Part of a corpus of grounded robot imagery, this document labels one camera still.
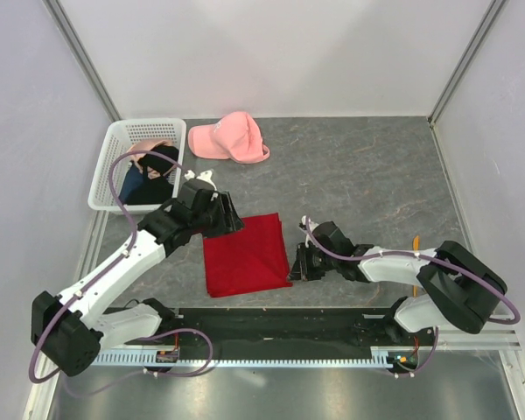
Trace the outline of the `red cloth napkin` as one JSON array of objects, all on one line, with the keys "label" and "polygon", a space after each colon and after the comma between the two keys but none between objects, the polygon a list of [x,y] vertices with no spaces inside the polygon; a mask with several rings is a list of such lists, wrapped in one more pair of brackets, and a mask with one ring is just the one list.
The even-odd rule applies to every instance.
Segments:
[{"label": "red cloth napkin", "polygon": [[279,214],[242,221],[242,230],[203,241],[206,290],[212,298],[291,287]]}]

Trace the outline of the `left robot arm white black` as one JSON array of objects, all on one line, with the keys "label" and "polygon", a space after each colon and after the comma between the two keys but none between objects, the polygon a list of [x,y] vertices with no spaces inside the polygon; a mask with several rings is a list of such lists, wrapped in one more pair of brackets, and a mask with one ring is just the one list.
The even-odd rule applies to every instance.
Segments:
[{"label": "left robot arm white black", "polygon": [[76,376],[102,350],[149,338],[172,339],[174,323],[155,300],[107,314],[109,306],[142,274],[200,234],[216,238],[243,229],[228,192],[221,192],[211,171],[189,171],[178,196],[134,224],[128,240],[102,264],[60,294],[47,291],[31,305],[31,342],[58,371]]}]

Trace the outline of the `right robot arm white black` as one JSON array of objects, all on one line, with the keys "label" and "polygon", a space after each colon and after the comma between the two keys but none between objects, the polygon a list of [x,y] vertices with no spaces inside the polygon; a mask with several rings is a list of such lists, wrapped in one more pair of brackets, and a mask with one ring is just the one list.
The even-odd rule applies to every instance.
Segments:
[{"label": "right robot arm white black", "polygon": [[299,227],[305,239],[297,245],[292,280],[319,280],[335,271],[351,282],[423,290],[418,297],[399,299],[383,322],[384,336],[393,344],[403,344],[430,326],[450,325],[477,334],[508,291],[498,275],[456,241],[425,250],[392,250],[354,244],[332,221],[303,217]]}]

